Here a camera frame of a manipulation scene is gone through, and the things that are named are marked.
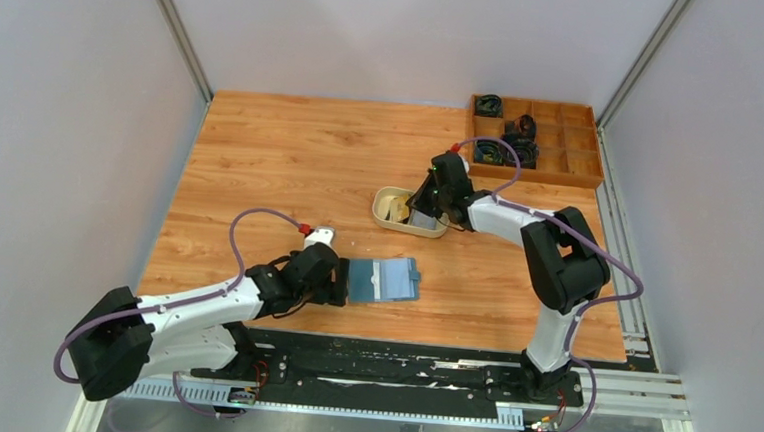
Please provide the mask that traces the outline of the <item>white printed card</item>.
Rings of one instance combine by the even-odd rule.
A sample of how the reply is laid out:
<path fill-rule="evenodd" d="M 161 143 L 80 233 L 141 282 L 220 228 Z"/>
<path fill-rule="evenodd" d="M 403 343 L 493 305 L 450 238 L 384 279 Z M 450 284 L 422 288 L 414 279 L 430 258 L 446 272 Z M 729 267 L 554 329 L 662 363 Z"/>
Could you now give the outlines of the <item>white printed card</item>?
<path fill-rule="evenodd" d="M 422 230 L 427 231 L 433 231 L 436 229 L 437 224 L 438 222 L 436 218 L 427 216 L 417 210 L 412 210 L 408 219 L 409 226 L 421 228 Z"/>

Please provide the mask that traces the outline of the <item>cream oval tray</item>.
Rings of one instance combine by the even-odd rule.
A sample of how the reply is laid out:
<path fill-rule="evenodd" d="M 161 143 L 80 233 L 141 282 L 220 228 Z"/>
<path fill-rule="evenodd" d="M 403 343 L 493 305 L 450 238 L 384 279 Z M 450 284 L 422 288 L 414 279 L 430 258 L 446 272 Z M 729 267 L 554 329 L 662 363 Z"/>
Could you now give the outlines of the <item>cream oval tray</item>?
<path fill-rule="evenodd" d="M 446 218 L 441 220 L 415 211 L 407 205 L 413 191 L 385 186 L 375 194 L 371 213 L 379 227 L 422 238 L 439 238 L 447 231 Z"/>

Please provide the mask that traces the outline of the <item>blue card holder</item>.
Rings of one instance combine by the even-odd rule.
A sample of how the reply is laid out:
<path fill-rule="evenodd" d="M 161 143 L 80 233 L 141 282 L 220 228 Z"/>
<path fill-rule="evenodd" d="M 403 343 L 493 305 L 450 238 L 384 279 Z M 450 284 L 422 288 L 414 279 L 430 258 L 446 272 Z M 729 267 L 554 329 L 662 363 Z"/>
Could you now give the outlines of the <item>blue card holder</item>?
<path fill-rule="evenodd" d="M 416 301 L 421 273 L 413 258 L 351 259 L 348 300 L 355 304 Z"/>

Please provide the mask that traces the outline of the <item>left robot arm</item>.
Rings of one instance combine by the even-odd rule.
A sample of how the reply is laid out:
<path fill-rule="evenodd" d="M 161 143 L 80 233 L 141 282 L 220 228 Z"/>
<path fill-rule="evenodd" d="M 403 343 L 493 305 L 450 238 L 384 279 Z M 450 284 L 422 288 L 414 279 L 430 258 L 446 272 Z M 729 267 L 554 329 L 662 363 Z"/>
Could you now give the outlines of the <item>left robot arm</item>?
<path fill-rule="evenodd" d="M 341 307 L 349 269 L 349 259 L 317 242 L 193 291 L 142 297 L 117 287 L 69 331 L 57 356 L 70 357 L 70 382 L 91 402 L 154 375 L 223 370 L 245 351 L 236 325 L 285 318 L 306 304 Z"/>

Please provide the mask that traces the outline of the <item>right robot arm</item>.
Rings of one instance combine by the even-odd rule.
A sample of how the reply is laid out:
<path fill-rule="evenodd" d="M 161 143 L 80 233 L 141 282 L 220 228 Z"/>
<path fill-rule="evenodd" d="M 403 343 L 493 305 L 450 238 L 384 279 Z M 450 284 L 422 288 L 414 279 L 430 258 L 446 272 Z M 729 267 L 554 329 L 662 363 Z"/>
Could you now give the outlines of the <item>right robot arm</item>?
<path fill-rule="evenodd" d="M 426 179 L 408 205 L 464 231 L 503 238 L 522 249 L 541 311 L 520 359 L 520 386 L 532 397 L 558 387 L 572 365 L 578 312 L 611 280 L 608 263 L 581 211 L 571 206 L 555 212 L 527 208 L 490 190 L 477 190 L 464 158 L 455 152 L 431 160 Z"/>

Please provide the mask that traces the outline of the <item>gold card with black stripe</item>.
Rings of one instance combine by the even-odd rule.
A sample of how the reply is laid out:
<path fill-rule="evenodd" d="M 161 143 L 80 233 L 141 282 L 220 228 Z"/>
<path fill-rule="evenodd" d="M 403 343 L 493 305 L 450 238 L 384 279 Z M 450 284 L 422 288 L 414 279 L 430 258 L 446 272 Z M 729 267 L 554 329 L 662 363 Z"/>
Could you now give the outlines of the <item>gold card with black stripe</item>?
<path fill-rule="evenodd" d="M 407 201 L 407 195 L 400 195 L 389 199 L 389 206 L 384 211 L 384 219 L 393 223 L 407 223 L 410 215 Z"/>

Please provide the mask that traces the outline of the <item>rolled blue belt lower left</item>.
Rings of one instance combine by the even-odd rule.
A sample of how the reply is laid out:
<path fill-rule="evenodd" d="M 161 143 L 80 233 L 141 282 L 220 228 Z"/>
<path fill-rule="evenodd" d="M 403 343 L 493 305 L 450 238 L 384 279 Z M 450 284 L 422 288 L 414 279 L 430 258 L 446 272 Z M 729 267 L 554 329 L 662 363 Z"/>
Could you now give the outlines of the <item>rolled blue belt lower left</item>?
<path fill-rule="evenodd" d="M 504 157 L 501 144 L 491 139 L 480 139 L 475 141 L 474 161 L 477 164 L 490 166 L 502 166 Z"/>

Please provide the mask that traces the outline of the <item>rolled black belt lower centre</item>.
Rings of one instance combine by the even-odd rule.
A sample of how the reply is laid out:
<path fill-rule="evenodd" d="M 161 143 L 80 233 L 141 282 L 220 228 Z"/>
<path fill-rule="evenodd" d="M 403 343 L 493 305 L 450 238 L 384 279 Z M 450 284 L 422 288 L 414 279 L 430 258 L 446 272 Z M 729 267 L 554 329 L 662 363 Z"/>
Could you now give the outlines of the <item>rolled black belt lower centre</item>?
<path fill-rule="evenodd" d="M 516 162 L 522 169 L 535 169 L 538 164 L 539 149 L 533 139 L 521 134 L 503 134 L 502 140 L 505 141 L 514 151 L 511 153 L 506 147 L 502 146 L 500 152 L 502 163 L 506 167 L 515 167 Z"/>

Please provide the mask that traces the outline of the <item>rolled dark belt top left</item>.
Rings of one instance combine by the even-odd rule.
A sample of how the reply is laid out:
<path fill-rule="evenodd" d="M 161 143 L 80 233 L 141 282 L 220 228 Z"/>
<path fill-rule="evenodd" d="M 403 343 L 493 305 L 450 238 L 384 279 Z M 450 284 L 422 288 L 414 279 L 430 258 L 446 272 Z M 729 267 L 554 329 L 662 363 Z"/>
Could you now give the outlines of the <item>rolled dark belt top left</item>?
<path fill-rule="evenodd" d="M 504 114 L 503 102 L 499 95 L 484 94 L 474 97 L 474 112 L 477 117 L 501 118 Z"/>

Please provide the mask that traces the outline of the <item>rolled dark belt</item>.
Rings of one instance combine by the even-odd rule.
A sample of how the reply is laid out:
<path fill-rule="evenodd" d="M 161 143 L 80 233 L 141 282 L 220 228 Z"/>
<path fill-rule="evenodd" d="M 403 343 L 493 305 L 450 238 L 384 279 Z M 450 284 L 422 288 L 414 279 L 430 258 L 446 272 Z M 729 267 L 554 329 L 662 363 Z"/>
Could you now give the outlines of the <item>rolled dark belt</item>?
<path fill-rule="evenodd" d="M 537 131 L 537 123 L 529 114 L 522 114 L 512 121 L 505 122 L 504 134 L 507 135 L 517 135 L 534 141 Z"/>
<path fill-rule="evenodd" d="M 504 114 L 503 102 L 499 95 L 484 94 L 474 97 L 474 112 L 477 117 L 501 118 Z"/>

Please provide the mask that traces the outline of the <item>rolled dark belt centre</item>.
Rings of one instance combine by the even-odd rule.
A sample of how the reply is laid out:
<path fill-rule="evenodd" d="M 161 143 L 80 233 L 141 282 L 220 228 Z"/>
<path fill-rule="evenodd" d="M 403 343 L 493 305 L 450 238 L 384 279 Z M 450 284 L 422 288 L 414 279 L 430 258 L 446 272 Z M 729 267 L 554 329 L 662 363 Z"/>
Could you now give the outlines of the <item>rolled dark belt centre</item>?
<path fill-rule="evenodd" d="M 505 122 L 504 134 L 507 135 L 517 135 L 534 141 L 537 131 L 537 123 L 529 114 L 522 114 L 512 121 Z"/>

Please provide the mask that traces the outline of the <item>wooden compartment box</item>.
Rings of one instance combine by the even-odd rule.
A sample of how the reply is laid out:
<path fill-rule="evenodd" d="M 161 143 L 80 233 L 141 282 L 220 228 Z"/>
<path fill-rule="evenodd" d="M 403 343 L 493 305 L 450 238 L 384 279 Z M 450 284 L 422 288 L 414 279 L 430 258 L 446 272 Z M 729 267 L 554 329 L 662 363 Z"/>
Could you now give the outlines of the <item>wooden compartment box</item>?
<path fill-rule="evenodd" d="M 604 181 L 595 112 L 590 105 L 544 101 L 525 97 L 500 96 L 504 113 L 501 118 L 477 117 L 474 114 L 474 94 L 470 97 L 467 112 L 466 136 L 472 143 L 462 148 L 470 171 L 476 176 L 510 179 L 515 169 L 521 169 L 520 179 L 527 182 L 595 189 Z M 529 114 L 537 123 L 534 140 L 539 149 L 535 169 L 490 166 L 474 161 L 476 140 L 491 139 L 512 148 L 502 140 L 505 122 L 522 114 Z"/>

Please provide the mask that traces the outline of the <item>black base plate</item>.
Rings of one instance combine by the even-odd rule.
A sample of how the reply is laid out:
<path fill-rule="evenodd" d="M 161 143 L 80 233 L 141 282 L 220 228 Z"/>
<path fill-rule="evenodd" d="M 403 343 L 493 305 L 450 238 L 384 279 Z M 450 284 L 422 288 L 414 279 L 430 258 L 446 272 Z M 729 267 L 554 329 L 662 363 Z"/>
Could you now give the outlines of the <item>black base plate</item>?
<path fill-rule="evenodd" d="M 527 394 L 520 386 L 520 360 L 517 352 L 255 327 L 235 364 L 185 374 L 263 382 L 262 402 L 384 413 L 487 419 L 496 416 L 498 404 L 521 404 L 541 414 L 585 405 L 574 371 L 545 396 Z"/>

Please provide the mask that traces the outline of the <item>aluminium rail frame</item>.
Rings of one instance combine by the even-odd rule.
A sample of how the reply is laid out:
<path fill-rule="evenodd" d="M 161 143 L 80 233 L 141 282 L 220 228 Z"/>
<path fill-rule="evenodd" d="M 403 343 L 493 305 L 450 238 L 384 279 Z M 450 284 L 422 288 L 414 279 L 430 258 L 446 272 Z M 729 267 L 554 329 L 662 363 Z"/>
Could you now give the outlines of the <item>aluminium rail frame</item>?
<path fill-rule="evenodd" d="M 183 400 L 206 414 L 269 410 L 566 432 L 583 415 L 686 421 L 675 376 L 576 366 L 536 397 L 515 362 L 263 348 L 245 372 L 153 375 L 87 399 Z"/>

